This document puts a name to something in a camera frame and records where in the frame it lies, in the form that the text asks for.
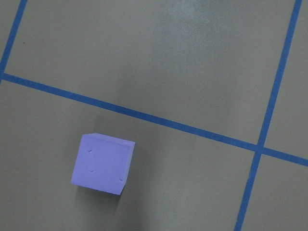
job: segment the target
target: blue stripe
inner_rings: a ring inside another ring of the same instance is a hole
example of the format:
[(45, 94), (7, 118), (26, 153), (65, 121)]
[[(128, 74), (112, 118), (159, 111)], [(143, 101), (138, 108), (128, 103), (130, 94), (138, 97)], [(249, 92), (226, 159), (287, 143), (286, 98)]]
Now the blue stripe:
[(234, 227), (234, 231), (240, 231), (242, 229), (242, 226), (243, 226), (244, 218), (245, 218), (245, 215), (246, 215), (246, 212), (247, 212), (247, 208), (248, 208), (248, 204), (249, 204), (249, 200), (250, 200), (250, 196), (251, 196), (251, 192), (252, 192), (252, 188), (254, 186), (257, 170), (258, 170), (258, 167), (259, 167), (261, 155), (262, 155), (262, 152), (263, 152), (263, 149), (264, 149), (265, 140), (266, 140), (268, 130), (269, 130), (269, 127), (270, 127), (270, 121), (271, 121), (273, 111), (274, 111), (274, 108), (275, 108), (275, 104), (276, 104), (279, 88), (280, 88), (280, 85), (281, 85), (284, 69), (285, 69), (285, 66), (286, 66), (287, 59), (288, 59), (288, 54), (289, 54), (289, 51), (290, 51), (292, 38), (293, 38), (293, 34), (294, 34), (294, 30), (295, 30), (295, 26), (296, 26), (296, 22), (297, 22), (301, 3), (302, 3), (302, 0), (296, 0), (295, 4), (294, 4), (294, 8), (293, 8), (293, 11), (292, 11), (292, 15), (291, 15), (288, 31), (287, 31), (287, 34), (286, 34), (286, 38), (285, 38), (285, 41), (284, 41), (283, 50), (282, 50), (282, 54), (281, 54), (281, 57), (280, 57), (275, 81), (273, 83), (272, 91), (271, 91), (271, 94), (270, 94), (269, 104), (267, 106), (266, 113), (265, 113), (265, 116), (264, 116), (260, 136), (259, 136), (258, 143), (257, 143), (256, 152), (255, 152), (252, 164), (251, 164), (249, 177), (248, 177), (248, 180), (247, 180), (247, 183), (246, 183), (246, 186), (245, 186), (245, 190), (244, 190), (240, 210), (239, 210), (239, 213), (238, 213), (237, 221), (236, 221), (236, 224), (235, 224), (235, 227)]
[(169, 128), (173, 128), (176, 130), (180, 130), (180, 131), (184, 131), (190, 134), (194, 134), (197, 136), (201, 136), (201, 137), (205, 137), (214, 141), (219, 141), (222, 143), (226, 143), (226, 144), (230, 144), (236, 147), (240, 147), (240, 148), (244, 148), (244, 149), (248, 149), (250, 151), (255, 151), (256, 150), (256, 145), (252, 144), (252, 143), (248, 143), (248, 142), (244, 142), (241, 140), (237, 140), (231, 137), (227, 137), (227, 136), (223, 136), (223, 135), (219, 135), (210, 131), (206, 131), (200, 128), (195, 128), (195, 127), (191, 127), (189, 125), (185, 125), (185, 124), (181, 124), (178, 122), (174, 122), (168, 119), (164, 119), (161, 117), (157, 117), (154, 115), (150, 115), (150, 114), (146, 114), (143, 112), (138, 112), (129, 108), (125, 108), (125, 107), (121, 107), (112, 103), (107, 103), (104, 101), (100, 101), (94, 98), (90, 98), (87, 96), (83, 96), (83, 95), (79, 95), (73, 92), (69, 92), (66, 90), (62, 90), (59, 88), (54, 88), (45, 84), (41, 84), (41, 83), (37, 83), (28, 79), (24, 79), (24, 78), (20, 78), (20, 77), (16, 77), (16, 76), (12, 76), (12, 75), (8, 75), (8, 74), (4, 74), (3, 79), (12, 83), (16, 83), (19, 85), (23, 85), (26, 87), (30, 87), (33, 89), (37, 89), (37, 90), (41, 90), (47, 93), (51, 93), (54, 95), (58, 95), (58, 96), (62, 96), (71, 100), (75, 100), (78, 102), (82, 102), (82, 103), (86, 103), (86, 104), (90, 104), (96, 107), (100, 107), (103, 109), (107, 109), (113, 112), (118, 112), (120, 114), (124, 114), (127, 116), (131, 116), (134, 118), (138, 118), (138, 119), (142, 119), (148, 122), (152, 122), (155, 124), (159, 124), (159, 125), (163, 125)]
[(308, 167), (308, 159), (305, 159), (299, 156), (279, 152), (279, 151), (276, 151), (270, 148), (264, 148), (263, 154)]
[(10, 53), (11, 53), (11, 50), (12, 50), (12, 47), (13, 47), (13, 44), (14, 44), (14, 40), (15, 40), (15, 37), (16, 37), (17, 31), (18, 31), (20, 21), (23, 17), (23, 13), (24, 13), (26, 4), (27, 4), (27, 0), (21, 0), (20, 1), (16, 16), (15, 16), (15, 19), (14, 19), (14, 22), (13, 22), (13, 25), (12, 25), (12, 28), (11, 28), (11, 31), (10, 31), (10, 34), (9, 34), (9, 37), (8, 37), (8, 40), (7, 40), (6, 45), (5, 45), (5, 49), (4, 49), (4, 52), (3, 52), (3, 55), (2, 55), (2, 58), (1, 58), (1, 63), (0, 63), (0, 84), (1, 84), (1, 80), (3, 78), (3, 74), (4, 74), (6, 64), (8, 63), (8, 59), (9, 59), (9, 56), (10, 56)]

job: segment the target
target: cube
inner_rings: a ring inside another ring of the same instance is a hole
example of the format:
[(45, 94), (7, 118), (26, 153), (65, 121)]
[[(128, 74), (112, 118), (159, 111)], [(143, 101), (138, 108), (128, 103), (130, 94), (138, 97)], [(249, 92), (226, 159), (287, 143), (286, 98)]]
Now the cube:
[(120, 195), (135, 142), (98, 133), (81, 138), (71, 183)]

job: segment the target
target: foam block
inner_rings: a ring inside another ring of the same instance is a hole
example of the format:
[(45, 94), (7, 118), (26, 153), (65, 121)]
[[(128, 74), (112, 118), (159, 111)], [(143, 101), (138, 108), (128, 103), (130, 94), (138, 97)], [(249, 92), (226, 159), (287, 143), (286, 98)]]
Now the foam block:
[(81, 138), (71, 183), (120, 195), (135, 142), (98, 133)]

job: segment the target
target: blue tape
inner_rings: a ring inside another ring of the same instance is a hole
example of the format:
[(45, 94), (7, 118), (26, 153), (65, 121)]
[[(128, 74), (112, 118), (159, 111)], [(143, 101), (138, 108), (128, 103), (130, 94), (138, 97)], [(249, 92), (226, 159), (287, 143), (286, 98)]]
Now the blue tape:
[(27, 4), (27, 0), (20, 1), (8, 40), (4, 48), (4, 52), (3, 52), (1, 62), (0, 62), (0, 84), (3, 78), (4, 70), (6, 68), (6, 64), (8, 63), (8, 60), (9, 60), (9, 56), (10, 56), (10, 53), (11, 53), (11, 50), (14, 44), (14, 40), (15, 40), (15, 37), (18, 31), (18, 27), (20, 25), (21, 19), (24, 14), (26, 4)]
[(107, 109), (113, 112), (118, 112), (127, 116), (131, 116), (134, 118), (138, 118), (138, 119), (142, 119), (148, 122), (152, 122), (155, 124), (159, 124), (159, 125), (163, 125), (169, 128), (173, 128), (176, 130), (180, 130), (180, 131), (184, 131), (190, 134), (194, 134), (197, 136), (201, 136), (201, 137), (205, 137), (214, 141), (219, 141), (222, 143), (226, 143), (226, 144), (230, 144), (236, 147), (240, 147), (240, 148), (244, 148), (244, 149), (248, 149), (250, 151), (255, 151), (256, 150), (256, 145), (252, 144), (252, 143), (248, 143), (248, 142), (244, 142), (241, 140), (237, 140), (231, 137), (227, 137), (227, 136), (223, 136), (223, 135), (219, 135), (210, 131), (206, 131), (200, 128), (195, 128), (195, 127), (191, 127), (185, 124), (181, 124), (178, 122), (174, 122), (168, 119), (164, 119), (161, 117), (157, 117), (154, 115), (150, 115), (150, 114), (146, 114), (143, 112), (138, 112), (129, 108), (125, 108), (125, 107), (121, 107), (112, 103), (107, 103), (104, 101), (100, 101), (94, 98), (90, 98), (87, 96), (83, 96), (83, 95), (79, 95), (73, 92), (69, 92), (66, 90), (62, 90), (59, 88), (54, 88), (48, 85), (44, 85), (41, 83), (37, 83), (28, 79), (24, 79), (24, 78), (20, 78), (20, 77), (16, 77), (16, 76), (12, 76), (12, 75), (8, 75), (8, 74), (4, 74), (3, 79), (12, 83), (16, 83), (19, 85), (23, 85), (26, 87), (30, 87), (33, 89), (37, 89), (40, 91), (44, 91), (47, 93), (51, 93), (54, 95), (58, 95), (58, 96), (62, 96), (71, 100), (75, 100), (75, 101), (79, 101), (82, 103), (86, 103), (86, 104), (90, 104), (96, 107), (100, 107), (103, 109)]
[(271, 121), (273, 111), (275, 108), (284, 69), (286, 66), (287, 59), (288, 59), (288, 54), (290, 51), (292, 38), (293, 38), (294, 31), (295, 31), (295, 26), (296, 26), (296, 22), (298, 19), (298, 14), (299, 14), (299, 10), (301, 7), (301, 3), (302, 3), (302, 0), (296, 0), (294, 3), (290, 23), (288, 26), (287, 34), (286, 34), (283, 49), (282, 49), (282, 54), (280, 57), (280, 61), (279, 61), (279, 65), (278, 65), (278, 69), (277, 69), (277, 73), (275, 77), (275, 81), (273, 83), (272, 91), (271, 91), (270, 98), (269, 98), (269, 104), (267, 106), (266, 113), (264, 116), (260, 136), (259, 136), (258, 143), (257, 143), (256, 152), (255, 152), (252, 164), (251, 164), (249, 177), (248, 177), (248, 180), (245, 186), (245, 190), (244, 190), (240, 210), (238, 213), (237, 221), (234, 227), (234, 231), (240, 231), (243, 226), (243, 222), (245, 219), (245, 215), (247, 212), (247, 208), (248, 208), (248, 204), (249, 204), (249, 200), (250, 200), (250, 196), (252, 192), (252, 188), (254, 186), (257, 170), (259, 167), (261, 155), (264, 150), (265, 140), (266, 140), (268, 130), (270, 127), (270, 121)]
[(308, 167), (308, 159), (305, 159), (299, 156), (279, 152), (279, 151), (276, 151), (270, 148), (264, 148), (263, 154)]

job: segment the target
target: floor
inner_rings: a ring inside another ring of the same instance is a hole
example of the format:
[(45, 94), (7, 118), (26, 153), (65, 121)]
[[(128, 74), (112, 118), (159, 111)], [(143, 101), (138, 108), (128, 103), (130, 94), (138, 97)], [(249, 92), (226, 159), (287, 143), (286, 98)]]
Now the floor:
[[(2, 0), (0, 228), (306, 231), (308, 0)], [(136, 142), (120, 196), (82, 134)]]

